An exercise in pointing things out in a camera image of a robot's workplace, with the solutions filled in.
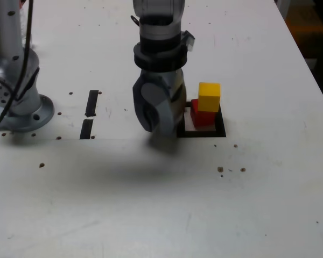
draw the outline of red block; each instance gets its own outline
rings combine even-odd
[[[192,100],[191,117],[195,127],[214,125],[216,112],[203,112],[198,110],[198,99]]]

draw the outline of wooden block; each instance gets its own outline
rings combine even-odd
[[[191,105],[191,117],[195,127],[214,125],[216,112],[202,112],[198,110],[198,100],[193,99]]]
[[[220,84],[201,82],[199,85],[199,111],[218,112],[220,106]]]

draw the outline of white table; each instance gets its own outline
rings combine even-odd
[[[323,95],[273,0],[187,1],[188,99],[220,82],[227,137],[173,154],[135,116],[132,1],[35,7],[38,89],[62,115],[0,132],[0,257],[323,257]]]

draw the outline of gray robot arm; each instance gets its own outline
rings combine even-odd
[[[186,105],[182,67],[194,44],[181,31],[185,0],[133,0],[140,18],[140,42],[134,47],[141,75],[133,87],[136,115],[146,131],[174,134]]]
[[[32,49],[23,49],[19,1],[0,0],[0,117],[9,107],[0,123],[0,130],[32,131],[52,118],[52,101],[39,95],[36,88],[38,73],[37,54]]]

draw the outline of black tape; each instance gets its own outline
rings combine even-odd
[[[96,105],[98,99],[98,90],[90,90],[86,106],[86,117],[95,117],[96,116]]]
[[[82,128],[80,133],[80,140],[87,140],[91,138],[91,130],[92,130],[92,119],[85,119],[82,122]]]

